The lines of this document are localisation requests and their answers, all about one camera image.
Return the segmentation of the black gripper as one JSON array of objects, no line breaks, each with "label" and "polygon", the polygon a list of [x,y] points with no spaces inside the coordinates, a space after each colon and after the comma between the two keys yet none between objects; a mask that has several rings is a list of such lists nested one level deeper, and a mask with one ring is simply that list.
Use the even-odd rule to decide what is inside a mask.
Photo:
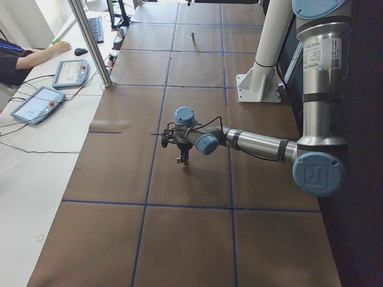
[{"label": "black gripper", "polygon": [[189,151],[192,149],[192,144],[179,143],[177,144],[177,147],[180,150],[180,159],[189,159]]}]

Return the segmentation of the operator forearm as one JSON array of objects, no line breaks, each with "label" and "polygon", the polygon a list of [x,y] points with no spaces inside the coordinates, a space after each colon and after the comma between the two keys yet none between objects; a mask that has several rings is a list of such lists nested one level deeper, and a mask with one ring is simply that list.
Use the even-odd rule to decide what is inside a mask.
[{"label": "operator forearm", "polygon": [[44,50],[37,50],[26,57],[19,57],[16,62],[16,70],[31,69],[44,63],[57,54],[56,47],[52,46]]}]

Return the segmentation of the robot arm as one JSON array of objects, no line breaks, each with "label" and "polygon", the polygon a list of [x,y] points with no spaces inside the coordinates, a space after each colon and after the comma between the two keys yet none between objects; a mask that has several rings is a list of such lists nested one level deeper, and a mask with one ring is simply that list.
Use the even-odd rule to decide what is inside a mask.
[{"label": "robot arm", "polygon": [[306,193],[329,197],[342,187],[346,167],[341,153],[343,39],[351,29],[351,1],[270,1],[253,67],[237,76],[241,102],[277,102],[278,58],[291,22],[296,22],[303,54],[303,133],[293,142],[225,125],[199,123],[191,108],[175,111],[162,133],[162,145],[175,144],[178,162],[188,165],[189,150],[211,154],[218,146],[250,156],[292,164],[294,181]]}]

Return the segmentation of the operator hand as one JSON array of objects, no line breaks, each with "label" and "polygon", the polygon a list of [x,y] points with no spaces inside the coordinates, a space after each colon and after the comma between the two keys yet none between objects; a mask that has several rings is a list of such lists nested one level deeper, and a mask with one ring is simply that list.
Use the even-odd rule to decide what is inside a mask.
[{"label": "operator hand", "polygon": [[53,54],[63,53],[63,52],[71,50],[71,44],[66,41],[59,41],[59,42],[56,42],[51,47],[49,47],[49,49]]}]

